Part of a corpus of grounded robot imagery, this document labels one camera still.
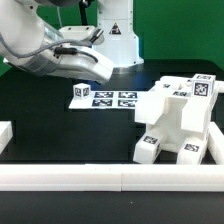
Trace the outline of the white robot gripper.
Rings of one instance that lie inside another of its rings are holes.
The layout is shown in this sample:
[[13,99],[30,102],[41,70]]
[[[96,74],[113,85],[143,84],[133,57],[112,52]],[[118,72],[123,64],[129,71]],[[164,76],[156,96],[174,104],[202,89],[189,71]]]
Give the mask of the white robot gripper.
[[104,41],[103,30],[94,26],[65,26],[59,30],[65,39],[83,41],[84,47],[74,43],[62,44],[66,50],[60,55],[53,76],[92,80],[100,84],[108,82],[113,73],[113,62],[93,49]]

